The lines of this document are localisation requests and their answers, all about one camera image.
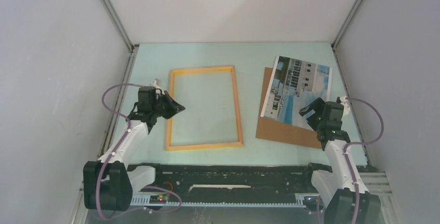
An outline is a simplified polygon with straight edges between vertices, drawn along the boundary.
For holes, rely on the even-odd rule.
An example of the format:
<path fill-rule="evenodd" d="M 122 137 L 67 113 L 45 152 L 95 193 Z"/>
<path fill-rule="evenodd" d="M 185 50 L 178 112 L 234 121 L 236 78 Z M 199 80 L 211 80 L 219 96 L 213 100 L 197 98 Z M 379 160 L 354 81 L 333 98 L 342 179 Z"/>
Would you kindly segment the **orange wooden picture frame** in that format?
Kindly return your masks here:
<path fill-rule="evenodd" d="M 234 66 L 173 69 L 168 92 L 185 110 L 167 121 L 166 151 L 243 146 Z"/>

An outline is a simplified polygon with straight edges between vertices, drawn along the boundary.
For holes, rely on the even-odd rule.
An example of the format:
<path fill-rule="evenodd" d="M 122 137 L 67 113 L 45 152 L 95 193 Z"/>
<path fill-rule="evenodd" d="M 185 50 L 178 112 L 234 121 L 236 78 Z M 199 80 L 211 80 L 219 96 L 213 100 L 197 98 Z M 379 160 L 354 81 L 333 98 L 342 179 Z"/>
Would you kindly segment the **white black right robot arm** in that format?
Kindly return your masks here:
<path fill-rule="evenodd" d="M 378 223 L 381 211 L 379 196 L 370 193 L 353 161 L 352 142 L 342 129 L 342 118 L 350 111 L 348 97 L 337 101 L 315 99 L 299 111 L 301 116 L 312 112 L 306 121 L 316 132 L 329 165 L 309 163 L 302 186 L 318 191 L 317 212 L 321 223 Z"/>

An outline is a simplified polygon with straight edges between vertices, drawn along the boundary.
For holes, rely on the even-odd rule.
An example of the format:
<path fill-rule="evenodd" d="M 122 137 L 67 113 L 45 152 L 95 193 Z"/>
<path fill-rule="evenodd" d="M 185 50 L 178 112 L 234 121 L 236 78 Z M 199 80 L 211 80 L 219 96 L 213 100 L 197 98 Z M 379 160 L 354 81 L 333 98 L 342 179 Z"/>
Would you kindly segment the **printed building photo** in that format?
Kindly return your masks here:
<path fill-rule="evenodd" d="M 270 72 L 269 85 L 263 94 L 260 116 L 280 123 L 311 130 L 300 110 L 321 98 L 329 100 L 332 83 L 331 67 L 299 59 L 278 56 Z"/>

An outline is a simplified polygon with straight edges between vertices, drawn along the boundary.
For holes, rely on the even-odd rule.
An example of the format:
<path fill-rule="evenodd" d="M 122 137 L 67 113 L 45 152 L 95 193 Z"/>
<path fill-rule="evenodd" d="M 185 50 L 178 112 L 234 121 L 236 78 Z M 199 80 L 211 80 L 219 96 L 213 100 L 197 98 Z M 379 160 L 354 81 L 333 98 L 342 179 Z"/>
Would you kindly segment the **brown cardboard backing board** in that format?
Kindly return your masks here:
<path fill-rule="evenodd" d="M 321 150 L 321 143 L 313 130 L 296 127 L 272 119 L 258 117 L 256 138 Z"/>

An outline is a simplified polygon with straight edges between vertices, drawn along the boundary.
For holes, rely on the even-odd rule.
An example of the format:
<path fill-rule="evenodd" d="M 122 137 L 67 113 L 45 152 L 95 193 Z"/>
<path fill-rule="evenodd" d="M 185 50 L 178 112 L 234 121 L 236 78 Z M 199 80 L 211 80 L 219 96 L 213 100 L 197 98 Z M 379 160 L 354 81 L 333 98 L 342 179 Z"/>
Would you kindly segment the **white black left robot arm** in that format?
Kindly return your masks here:
<path fill-rule="evenodd" d="M 126 126 L 119 140 L 95 161 L 83 168 L 84 205 L 87 209 L 126 211 L 133 194 L 145 186 L 151 191 L 163 187 L 164 177 L 151 166 L 140 165 L 129 171 L 135 149 L 152 131 L 158 118 L 171 119 L 185 107 L 170 97 L 166 90 L 153 82 L 138 85 L 138 100 L 128 115 L 122 115 Z"/>

